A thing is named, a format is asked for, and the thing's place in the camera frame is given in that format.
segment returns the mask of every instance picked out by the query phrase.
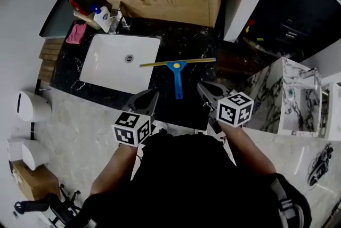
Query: white bottle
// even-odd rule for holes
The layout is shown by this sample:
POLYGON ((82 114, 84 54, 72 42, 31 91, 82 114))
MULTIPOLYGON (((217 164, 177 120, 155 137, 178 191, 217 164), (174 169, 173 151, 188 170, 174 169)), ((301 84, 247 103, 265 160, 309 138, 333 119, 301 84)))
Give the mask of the white bottle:
POLYGON ((98 8, 96 5, 93 5, 91 10, 95 12, 94 21, 97 22, 100 27, 102 27, 104 32, 108 33, 113 21, 113 18, 110 18, 109 10, 105 6, 98 8))

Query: faucet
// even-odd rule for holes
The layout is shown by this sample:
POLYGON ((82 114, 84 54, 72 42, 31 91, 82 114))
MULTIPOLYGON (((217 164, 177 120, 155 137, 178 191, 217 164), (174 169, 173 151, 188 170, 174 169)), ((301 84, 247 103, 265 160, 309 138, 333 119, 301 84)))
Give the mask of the faucet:
POLYGON ((310 77, 314 77, 314 90, 317 91, 319 89, 319 87, 321 86, 320 81, 319 81, 319 70, 318 68, 313 68, 310 69, 309 71, 304 71, 301 72, 294 81, 292 81, 291 83, 287 83, 287 85, 292 85, 292 84, 296 84, 297 81, 299 79, 307 79, 310 77))

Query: backpack strap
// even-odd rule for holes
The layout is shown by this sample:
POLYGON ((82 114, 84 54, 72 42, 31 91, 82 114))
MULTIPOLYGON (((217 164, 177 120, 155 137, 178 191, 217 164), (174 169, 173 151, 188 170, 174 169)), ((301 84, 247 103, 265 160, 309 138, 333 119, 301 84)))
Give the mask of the backpack strap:
POLYGON ((277 178, 270 185, 270 188, 276 194, 280 204, 278 211, 283 228, 289 228, 288 220, 295 217, 299 217, 299 228, 303 228, 304 216, 301 207, 294 204, 291 199, 288 199, 284 188, 277 178))

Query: black shirt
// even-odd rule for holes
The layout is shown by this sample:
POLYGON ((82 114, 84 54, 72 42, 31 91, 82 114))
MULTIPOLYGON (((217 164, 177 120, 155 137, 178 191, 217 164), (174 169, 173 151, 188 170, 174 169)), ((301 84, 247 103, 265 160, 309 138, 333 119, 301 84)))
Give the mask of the black shirt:
POLYGON ((282 175, 241 170, 211 136, 162 132, 149 137, 133 180, 115 192, 90 196, 67 228, 83 227, 86 219, 98 227, 282 227, 279 200, 270 188, 276 178, 309 227, 308 202, 282 175))

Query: pink cloth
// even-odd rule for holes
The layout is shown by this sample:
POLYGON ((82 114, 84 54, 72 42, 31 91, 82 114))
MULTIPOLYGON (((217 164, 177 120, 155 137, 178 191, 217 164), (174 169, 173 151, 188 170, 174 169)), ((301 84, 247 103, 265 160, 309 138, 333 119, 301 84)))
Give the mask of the pink cloth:
POLYGON ((71 31, 71 34, 66 39, 66 42, 70 44, 80 44, 84 36, 86 26, 86 23, 83 25, 79 25, 76 23, 71 31))

